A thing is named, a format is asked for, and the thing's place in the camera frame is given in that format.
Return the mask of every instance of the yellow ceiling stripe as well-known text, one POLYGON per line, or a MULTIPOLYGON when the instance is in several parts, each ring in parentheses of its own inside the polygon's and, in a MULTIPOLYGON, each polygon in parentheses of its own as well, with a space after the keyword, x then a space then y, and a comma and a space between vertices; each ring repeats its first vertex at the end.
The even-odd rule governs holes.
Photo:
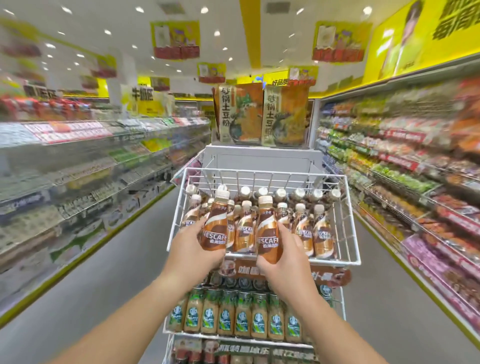
POLYGON ((245 39, 247 40, 248 57, 252 69, 262 67, 261 44, 260 44, 260 1, 239 0, 245 39))

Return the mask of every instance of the hand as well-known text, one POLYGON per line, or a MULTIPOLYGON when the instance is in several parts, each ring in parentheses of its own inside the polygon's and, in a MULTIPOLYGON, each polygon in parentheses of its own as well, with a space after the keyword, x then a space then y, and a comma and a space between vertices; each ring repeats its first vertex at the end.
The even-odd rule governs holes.
POLYGON ((225 256, 225 249, 204 250, 198 242, 197 234, 206 220, 201 218, 195 224, 180 229, 172 240, 170 253, 160 275, 168 277, 174 287, 183 293, 201 283, 225 256))
POLYGON ((257 266, 274 292, 295 310, 308 295, 318 295, 317 287, 300 236, 290 233, 283 224, 278 224, 278 230, 283 244, 282 257, 277 264, 270 264, 259 255, 257 266))

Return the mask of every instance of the ceiling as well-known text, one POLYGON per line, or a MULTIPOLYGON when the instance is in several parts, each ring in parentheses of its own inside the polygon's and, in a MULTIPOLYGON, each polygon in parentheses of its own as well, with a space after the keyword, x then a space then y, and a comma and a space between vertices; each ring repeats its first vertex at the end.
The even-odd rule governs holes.
MULTIPOLYGON (((139 75, 193 78, 197 76, 197 62, 203 61, 226 63, 227 78, 235 78, 271 72, 272 69, 287 69, 294 64, 313 65, 312 44, 315 23, 319 20, 359 22, 367 18, 363 9, 371 6, 372 13, 368 21, 375 26, 408 3, 407 0, 292 0, 288 13, 272 15, 265 10, 267 3, 276 1, 179 0, 185 14, 166 15, 159 3, 167 2, 172 0, 1 0, 1 8, 14 15, 0 9, 0 16, 27 21, 48 36, 91 52, 106 54, 114 53, 116 49, 128 53, 134 58, 139 75), (72 14, 65 12, 62 6, 69 8, 72 14), (143 8, 143 13, 135 10, 138 6, 143 8), (201 8, 204 6, 208 12, 202 14, 201 8), (300 8, 304 10, 297 15, 300 8), (200 21, 200 58, 186 61, 151 58, 150 21, 166 20, 200 21), (220 36, 214 36, 216 30, 220 31, 220 36), (246 31, 253 32, 253 35, 246 38, 246 31), (258 58, 260 69, 252 69, 252 55, 258 58)), ((63 83, 70 78, 78 79, 79 74, 88 74, 88 60, 77 57, 78 50, 52 40, 42 41, 41 49, 41 61, 48 64, 41 65, 41 68, 48 68, 48 71, 44 71, 47 77, 63 83), (56 48, 46 48, 45 42, 54 44, 56 48)), ((332 65, 318 65, 319 79, 322 75, 328 78, 332 65)), ((347 67, 358 68, 353 73, 363 71, 361 64, 347 67)))

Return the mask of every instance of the floor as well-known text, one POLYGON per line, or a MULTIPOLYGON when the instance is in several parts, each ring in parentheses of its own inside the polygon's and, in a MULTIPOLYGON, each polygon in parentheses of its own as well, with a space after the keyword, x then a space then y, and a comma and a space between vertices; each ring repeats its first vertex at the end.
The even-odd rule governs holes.
MULTIPOLYGON (((40 364, 148 285, 167 252, 174 190, 0 330, 2 364, 40 364)), ((357 224, 362 265, 345 290, 348 322, 390 364, 471 364, 479 352, 357 224)), ((160 331, 140 364, 161 363, 160 331)))

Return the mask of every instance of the snack package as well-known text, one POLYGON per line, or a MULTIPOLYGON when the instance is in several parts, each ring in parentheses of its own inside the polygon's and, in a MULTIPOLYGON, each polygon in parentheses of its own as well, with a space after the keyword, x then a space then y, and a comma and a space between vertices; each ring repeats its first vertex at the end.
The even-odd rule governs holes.
POLYGON ((222 85, 215 92, 221 143, 259 145, 263 84, 222 85))
POLYGON ((262 145, 304 146, 308 90, 305 85, 265 88, 262 145))

